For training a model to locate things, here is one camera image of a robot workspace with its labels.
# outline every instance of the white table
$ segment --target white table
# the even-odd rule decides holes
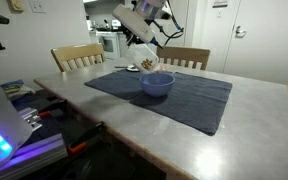
[[[287,86],[169,66],[169,71],[233,84],[219,129],[207,136],[84,85],[126,64],[108,61],[35,82],[89,119],[104,121],[112,135],[165,171],[168,179],[288,179]]]

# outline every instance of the chair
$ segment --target chair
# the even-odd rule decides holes
[[[160,59],[161,58],[164,59],[163,62],[164,64],[174,65],[175,64],[174,61],[175,59],[177,59],[178,66],[181,66],[182,62],[184,61],[185,67],[189,67],[189,64],[192,64],[193,69],[196,69],[196,64],[200,62],[202,63],[201,70],[205,70],[209,55],[210,50],[206,49],[184,48],[184,47],[164,47],[163,49],[157,48],[157,56]]]
[[[101,44],[61,47],[52,49],[51,53],[61,72],[67,71],[67,67],[73,70],[106,61]]]

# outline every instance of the cabinet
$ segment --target cabinet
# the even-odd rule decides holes
[[[119,42],[119,48],[120,48],[120,55],[121,57],[124,57],[128,46],[126,45],[126,36],[122,32],[118,32],[118,42]]]
[[[96,32],[90,31],[89,34],[90,34],[90,38],[91,38],[91,43],[97,43]]]

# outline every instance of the white wall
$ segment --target white wall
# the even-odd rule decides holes
[[[46,13],[32,13],[23,0],[24,12],[11,12],[0,0],[0,15],[10,19],[0,25],[0,82],[23,79],[38,89],[33,79],[59,72],[50,50],[90,42],[82,0],[43,0]]]
[[[223,72],[240,0],[229,0],[226,8],[213,8],[214,1],[198,0],[192,46],[210,49],[207,70]]]

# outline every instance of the table mat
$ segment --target table mat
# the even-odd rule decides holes
[[[174,73],[173,77],[175,82],[168,95],[154,98],[142,93],[130,103],[167,116],[207,135],[214,135],[232,84],[181,73]]]
[[[120,70],[88,81],[85,85],[130,100],[143,92],[139,81],[142,75],[140,72]]]

